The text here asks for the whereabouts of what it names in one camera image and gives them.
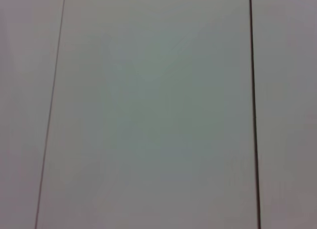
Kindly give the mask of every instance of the dark vertical line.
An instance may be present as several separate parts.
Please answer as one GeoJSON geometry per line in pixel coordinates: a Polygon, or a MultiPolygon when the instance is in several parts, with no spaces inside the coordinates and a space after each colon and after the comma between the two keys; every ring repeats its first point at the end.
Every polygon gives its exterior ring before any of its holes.
{"type": "Polygon", "coordinates": [[[255,90],[255,75],[254,75],[252,0],[249,0],[249,9],[250,9],[250,39],[251,39],[251,72],[252,72],[252,108],[253,108],[254,162],[255,162],[255,177],[256,177],[256,191],[257,191],[256,192],[256,197],[257,197],[257,218],[258,218],[258,229],[261,229],[261,202],[260,202],[260,183],[259,183],[259,157],[258,157],[256,90],[255,90]]]}
{"type": "Polygon", "coordinates": [[[43,175],[44,175],[44,167],[45,167],[45,156],[46,156],[46,150],[47,150],[47,146],[48,146],[49,129],[50,129],[51,113],[52,113],[52,103],[53,103],[53,95],[54,95],[55,79],[56,79],[56,70],[57,70],[57,61],[58,61],[58,54],[59,54],[60,34],[61,34],[61,26],[62,26],[63,15],[64,15],[64,6],[65,6],[65,0],[63,0],[63,6],[62,6],[62,10],[61,10],[59,35],[58,35],[58,43],[57,43],[57,52],[56,52],[56,61],[55,61],[55,70],[54,70],[54,79],[53,79],[53,88],[52,88],[52,95],[51,95],[48,126],[47,126],[47,130],[46,130],[46,138],[45,138],[45,147],[44,147],[44,154],[43,154],[43,163],[42,163],[42,171],[41,171],[41,180],[40,180],[38,205],[37,205],[36,217],[35,217],[35,227],[34,227],[35,229],[37,229],[37,227],[38,227],[38,220],[39,220],[40,201],[41,201],[43,175]]]}

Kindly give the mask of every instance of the white surface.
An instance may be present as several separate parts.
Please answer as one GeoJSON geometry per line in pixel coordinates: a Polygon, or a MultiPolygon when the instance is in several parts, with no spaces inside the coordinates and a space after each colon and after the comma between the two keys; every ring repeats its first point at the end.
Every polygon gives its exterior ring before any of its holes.
{"type": "Polygon", "coordinates": [[[249,0],[65,0],[40,229],[254,229],[249,0]]]}
{"type": "Polygon", "coordinates": [[[0,228],[33,229],[63,0],[0,0],[0,228]]]}
{"type": "Polygon", "coordinates": [[[253,0],[263,229],[317,228],[317,0],[253,0]]]}

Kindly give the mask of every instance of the white panel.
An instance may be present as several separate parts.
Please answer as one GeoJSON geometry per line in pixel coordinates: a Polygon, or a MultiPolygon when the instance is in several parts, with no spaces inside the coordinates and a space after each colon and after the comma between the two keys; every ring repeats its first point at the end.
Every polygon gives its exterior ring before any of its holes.
{"type": "Polygon", "coordinates": [[[248,0],[65,0],[40,229],[254,229],[248,0]]]}
{"type": "Polygon", "coordinates": [[[317,228],[317,0],[253,0],[263,229],[317,228]]]}
{"type": "Polygon", "coordinates": [[[0,0],[0,228],[33,229],[63,0],[0,0]]]}

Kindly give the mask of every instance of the white wall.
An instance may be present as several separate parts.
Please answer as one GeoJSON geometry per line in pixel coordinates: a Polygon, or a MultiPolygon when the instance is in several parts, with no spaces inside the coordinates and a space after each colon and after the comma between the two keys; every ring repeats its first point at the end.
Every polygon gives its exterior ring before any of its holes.
{"type": "Polygon", "coordinates": [[[256,228],[249,0],[65,0],[39,228],[256,228]]]}
{"type": "Polygon", "coordinates": [[[263,229],[317,227],[317,0],[253,0],[263,229]]]}
{"type": "Polygon", "coordinates": [[[0,228],[33,229],[63,0],[0,0],[0,228]]]}

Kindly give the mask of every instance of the gray surface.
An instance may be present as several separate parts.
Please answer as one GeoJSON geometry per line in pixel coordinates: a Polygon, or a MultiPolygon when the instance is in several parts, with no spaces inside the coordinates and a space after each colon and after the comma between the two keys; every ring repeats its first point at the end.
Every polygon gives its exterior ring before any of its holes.
{"type": "Polygon", "coordinates": [[[0,228],[33,229],[63,0],[0,0],[0,228]]]}
{"type": "Polygon", "coordinates": [[[253,0],[263,229],[317,227],[317,0],[253,0]]]}
{"type": "Polygon", "coordinates": [[[254,229],[248,0],[66,0],[40,229],[254,229]]]}

